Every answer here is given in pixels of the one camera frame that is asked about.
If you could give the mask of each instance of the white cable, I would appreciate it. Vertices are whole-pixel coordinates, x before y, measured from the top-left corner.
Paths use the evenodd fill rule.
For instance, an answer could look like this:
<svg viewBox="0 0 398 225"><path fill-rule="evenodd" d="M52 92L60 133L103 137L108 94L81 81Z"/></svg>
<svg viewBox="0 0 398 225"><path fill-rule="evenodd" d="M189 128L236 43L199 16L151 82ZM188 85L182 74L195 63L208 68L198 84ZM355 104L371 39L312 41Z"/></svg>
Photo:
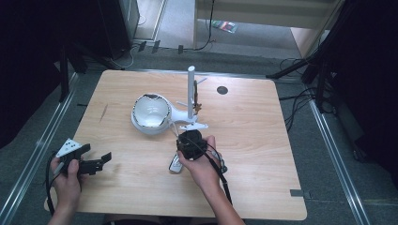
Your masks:
<svg viewBox="0 0 398 225"><path fill-rule="evenodd" d="M142 25L142 24L144 24L144 23L146 22L146 17L145 17L145 16L141 16L141 15L140 15L140 19L141 19L141 17L142 17L142 18L144 18L144 21L143 21L143 22L141 22L141 23L138 23L138 25Z"/></svg>
<svg viewBox="0 0 398 225"><path fill-rule="evenodd" d="M123 66L119 65L117 62L115 62L114 59L111 59L112 62L114 64L116 64L117 66L121 67L121 68L129 68L129 67L131 67L131 65L134 63L134 58L132 57L132 50L134 50L135 48L137 48L137 46L132 47L131 50L130 50L131 63L129 65L123 67Z"/></svg>

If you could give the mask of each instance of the controller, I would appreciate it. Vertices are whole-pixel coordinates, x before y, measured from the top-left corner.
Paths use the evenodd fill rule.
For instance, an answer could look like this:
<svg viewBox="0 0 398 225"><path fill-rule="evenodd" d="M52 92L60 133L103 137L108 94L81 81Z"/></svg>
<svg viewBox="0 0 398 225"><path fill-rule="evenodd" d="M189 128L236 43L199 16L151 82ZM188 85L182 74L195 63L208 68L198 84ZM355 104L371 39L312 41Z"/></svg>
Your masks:
<svg viewBox="0 0 398 225"><path fill-rule="evenodd" d="M169 170L174 173L180 173L182 169L182 164L179 162L178 154L173 157L172 162L170 163Z"/></svg>
<svg viewBox="0 0 398 225"><path fill-rule="evenodd" d="M112 153L108 153L96 160L82 160L82 154L90 150L90 144L80 145L79 143L67 139L61 149L58 151L56 156L60 158L60 163L54 171L54 175L59 173L68 174L68 166L73 159L79 161L78 174L89 174L94 175L97 171L102 171L102 167L105 163L112 159Z"/></svg>

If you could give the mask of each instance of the wrist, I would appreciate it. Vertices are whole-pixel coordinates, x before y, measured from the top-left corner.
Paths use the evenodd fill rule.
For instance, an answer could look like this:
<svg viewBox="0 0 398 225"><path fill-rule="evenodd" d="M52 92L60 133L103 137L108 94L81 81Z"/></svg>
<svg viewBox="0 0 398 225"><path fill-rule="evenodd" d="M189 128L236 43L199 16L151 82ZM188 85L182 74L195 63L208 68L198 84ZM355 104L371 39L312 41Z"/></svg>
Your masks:
<svg viewBox="0 0 398 225"><path fill-rule="evenodd" d="M222 187L220 184L210 184L201 186L200 189L206 197L214 197L216 195L223 194Z"/></svg>
<svg viewBox="0 0 398 225"><path fill-rule="evenodd" d="M76 213L76 208L71 205L57 205L53 218L62 219L61 221L71 220Z"/></svg>

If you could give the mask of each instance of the finger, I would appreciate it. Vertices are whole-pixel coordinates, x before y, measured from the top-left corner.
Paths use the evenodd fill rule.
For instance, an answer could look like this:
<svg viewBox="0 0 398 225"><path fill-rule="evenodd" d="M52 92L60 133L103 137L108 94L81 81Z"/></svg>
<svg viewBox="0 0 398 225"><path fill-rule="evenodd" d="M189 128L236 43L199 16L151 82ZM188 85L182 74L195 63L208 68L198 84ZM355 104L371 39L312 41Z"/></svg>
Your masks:
<svg viewBox="0 0 398 225"><path fill-rule="evenodd" d="M207 150L214 151L216 149L216 138L213 135L205 137L207 141Z"/></svg>
<svg viewBox="0 0 398 225"><path fill-rule="evenodd" d="M55 171L55 169L58 167L58 165L59 165L59 161L61 160L61 158L59 158L59 157L54 157L52 160L51 160L51 170L54 172Z"/></svg>
<svg viewBox="0 0 398 225"><path fill-rule="evenodd" d="M86 180L88 180L88 174L80 175L79 181L83 184Z"/></svg>
<svg viewBox="0 0 398 225"><path fill-rule="evenodd" d="M183 166L187 165L187 162L189 162L186 158L184 158L184 155L182 154L181 151L177 151L176 154L178 155L178 161L181 163Z"/></svg>
<svg viewBox="0 0 398 225"><path fill-rule="evenodd" d="M75 176L77 177L77 172L79 171L79 161L76 159L73 159L69 166L68 166L68 176Z"/></svg>

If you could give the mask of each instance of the white pole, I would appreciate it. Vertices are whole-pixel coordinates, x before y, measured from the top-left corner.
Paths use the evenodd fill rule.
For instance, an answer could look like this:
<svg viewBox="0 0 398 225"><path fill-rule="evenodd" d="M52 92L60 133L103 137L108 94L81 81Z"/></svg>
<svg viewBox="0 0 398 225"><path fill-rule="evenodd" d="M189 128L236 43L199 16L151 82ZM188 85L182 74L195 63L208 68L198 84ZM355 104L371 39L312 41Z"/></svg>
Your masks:
<svg viewBox="0 0 398 225"><path fill-rule="evenodd" d="M195 67L188 68L188 118L193 118L193 83L195 79Z"/></svg>

